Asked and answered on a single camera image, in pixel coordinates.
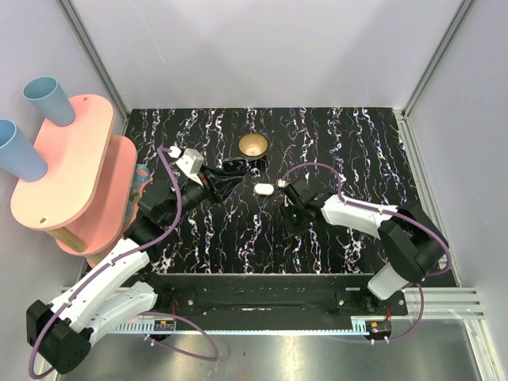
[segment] gray wall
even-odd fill
[[[73,2],[129,108],[400,108],[460,4]]]
[[[13,119],[34,141],[42,123],[22,98],[23,86],[40,75],[54,75],[68,95],[106,95],[57,2],[0,2],[0,117]],[[121,124],[116,130],[120,132]],[[10,212],[17,180],[0,169],[0,379],[28,379],[30,347],[25,311],[40,298],[48,302],[75,280],[79,260],[62,252],[46,233],[19,225]]]
[[[410,115],[461,278],[508,371],[506,0],[476,2]]]

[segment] blue object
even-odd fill
[[[127,202],[127,209],[125,210],[124,222],[130,220],[130,218],[133,216],[134,203],[137,202],[137,200],[140,197],[139,190],[141,184],[144,183],[145,181],[149,181],[150,177],[152,176],[150,174],[150,170],[146,165],[136,164],[136,167],[134,168],[133,182],[131,183],[130,186],[129,201]]]
[[[25,86],[23,95],[44,117],[60,127],[76,119],[69,98],[53,77],[35,78]]]
[[[25,181],[36,181],[48,171],[39,152],[9,119],[0,119],[0,167]]]
[[[141,184],[149,180],[150,180],[150,170],[148,169],[148,167],[143,164],[136,164],[136,169],[134,170],[133,184],[130,187],[131,193],[138,192]]]

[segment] metal frame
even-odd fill
[[[425,212],[430,216],[440,231],[443,232],[443,234],[446,236],[443,220],[441,219],[437,209],[434,193],[429,185],[429,180],[421,159],[421,153],[416,144],[416,140],[414,139],[410,119],[404,115],[401,110],[394,110],[394,114],[395,118],[397,119],[402,142],[406,148],[407,158],[410,162],[411,171],[413,173],[414,181],[418,189],[418,195],[420,197],[421,204]],[[452,271],[458,284],[462,285],[459,272],[457,271],[456,262],[453,259],[453,255]],[[439,289],[434,289],[434,291],[436,291],[438,294],[440,293]],[[428,293],[425,293],[424,318],[429,318],[425,317],[427,302],[432,301],[438,303],[436,309],[434,309],[432,305],[429,306],[429,308],[432,310],[433,318],[446,318],[444,315],[446,315],[447,311],[456,314],[457,317],[464,323],[464,326],[468,332],[469,343],[474,353],[476,364],[482,379],[505,380],[506,378],[502,371],[501,364],[499,363],[498,356],[495,352],[495,347],[492,343],[491,335],[487,328],[487,323],[485,322],[485,317],[483,316],[483,311],[474,289],[463,287],[458,287],[456,289],[445,288],[441,289],[441,292],[443,294],[439,295],[437,299],[428,299]],[[468,295],[468,292],[474,292],[474,296]],[[408,310],[410,311],[410,314],[411,312],[414,314],[414,306],[412,306],[409,302],[411,298],[419,298],[418,293],[415,293],[414,291],[411,291],[411,294],[406,292]]]
[[[429,83],[432,75],[434,74],[437,68],[437,65],[439,65],[441,59],[448,50],[448,47],[453,41],[453,38],[459,31],[460,26],[463,24],[466,16],[468,15],[469,11],[471,10],[475,2],[476,0],[462,0],[462,2],[460,3],[459,8],[457,8],[457,11],[453,15],[452,20],[448,24],[448,28],[444,32],[441,41],[439,41],[436,50],[434,51],[429,63],[427,64],[427,67],[423,71],[423,74],[421,75],[417,86],[414,88],[413,93],[411,94],[407,104],[402,109],[402,113],[405,116],[409,116],[413,111],[416,102],[423,93],[423,90],[426,88],[427,83]]]
[[[111,79],[108,71],[106,70],[106,67],[102,62],[101,57],[97,52],[97,49],[92,43],[92,40],[88,35],[87,29],[83,24],[83,20],[81,19],[81,17],[78,14],[78,11],[74,7],[72,0],[56,0],[56,1],[60,5],[63,15],[69,21],[69,24],[71,25],[72,30],[76,35],[76,38],[81,44],[81,47],[85,52],[85,55],[90,60],[90,63],[94,68],[95,72],[97,73],[99,80],[106,89],[106,92],[109,95],[111,102],[114,104],[122,120],[125,122],[129,117],[130,110],[127,109],[127,106],[125,105],[123,99],[120,96],[120,92],[114,86],[113,80]]]

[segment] pink shelf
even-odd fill
[[[140,194],[143,194],[144,187],[150,182],[151,182],[151,180],[141,184],[140,189],[139,189]],[[101,260],[103,260],[104,258],[106,258],[106,256],[111,252],[111,250],[114,249],[114,247],[117,245],[118,241],[121,239],[121,237],[123,236],[125,231],[131,226],[131,224],[136,219],[138,209],[139,209],[139,207],[137,205],[137,202],[135,202],[133,216],[130,218],[130,220],[128,220],[126,223],[124,223],[124,225],[121,227],[120,234],[118,234],[118,236],[114,239],[113,242],[111,242],[111,244],[107,248],[103,249],[101,252],[98,252],[97,254],[87,256],[87,262],[90,265],[90,267],[94,268],[95,266],[97,266],[99,264],[99,262]]]
[[[45,119],[34,144],[48,163],[48,173],[33,183],[19,180],[10,201],[13,216],[30,229],[67,226],[94,200],[114,111],[98,95],[79,95],[70,101],[75,121],[58,127]]]
[[[81,216],[65,227],[85,241],[87,250],[77,253],[60,241],[66,252],[78,256],[96,254],[119,237],[129,200],[137,151],[127,137],[113,135],[106,152],[95,196]]]

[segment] brass bowl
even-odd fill
[[[248,133],[238,143],[238,148],[248,160],[257,160],[266,155],[268,150],[268,139],[260,133]]]

